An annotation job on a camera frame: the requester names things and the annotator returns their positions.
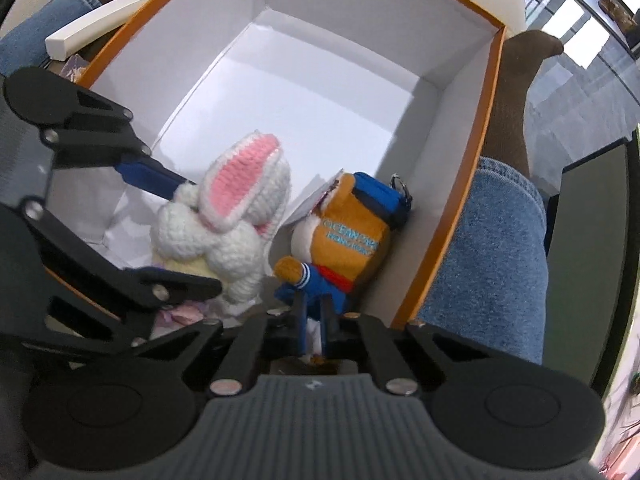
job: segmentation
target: metal ring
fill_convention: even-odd
[[[400,175],[398,175],[397,173],[394,173],[393,175],[391,175],[390,185],[393,189],[395,189],[396,191],[399,191],[398,186],[396,186],[396,181],[398,181],[400,183],[400,186],[402,187],[402,194],[404,194],[405,200],[407,200],[408,203],[411,203],[411,200],[413,200],[414,197],[412,197],[411,194],[409,193],[409,189],[406,186],[406,184],[402,181],[402,178],[400,178]]]

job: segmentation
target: stuffed toy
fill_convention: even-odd
[[[290,169],[280,142],[258,131],[223,153],[201,184],[182,184],[152,228],[154,261],[216,278],[226,316],[255,303],[266,252],[289,203]]]
[[[275,264],[274,274],[284,283],[276,298],[291,304],[303,290],[307,314],[320,318],[320,298],[328,294],[334,309],[349,309],[349,296],[376,272],[388,252],[391,231],[402,227],[411,209],[411,197],[365,173],[345,173],[296,224],[291,254]]]

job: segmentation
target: red scarf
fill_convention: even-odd
[[[343,291],[345,294],[349,294],[353,289],[353,282],[347,280],[344,276],[341,276],[329,267],[323,267],[320,265],[315,266],[318,269],[320,275],[326,279],[329,283],[334,285],[338,290]]]

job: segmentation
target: denim leg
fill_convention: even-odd
[[[51,0],[0,40],[0,74],[9,76],[25,66],[45,66],[49,61],[45,38],[98,7],[98,0]]]
[[[542,361],[546,215],[533,184],[481,157],[460,222],[418,318]]]

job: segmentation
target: bunny ear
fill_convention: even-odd
[[[219,156],[200,190],[201,220],[217,232],[235,227],[281,156],[280,141],[258,131]]]
[[[276,235],[276,231],[278,230],[278,227],[280,227],[280,222],[282,222],[284,211],[289,205],[289,193],[290,193],[290,189],[289,187],[287,187],[286,193],[282,198],[282,202],[280,202],[280,205],[278,206],[278,209],[276,209],[276,213],[273,215],[271,220],[267,224],[260,225],[255,229],[256,231],[258,231],[260,238],[262,238],[262,240],[264,240],[265,243],[269,243],[271,242],[271,240],[273,240],[273,237]]]

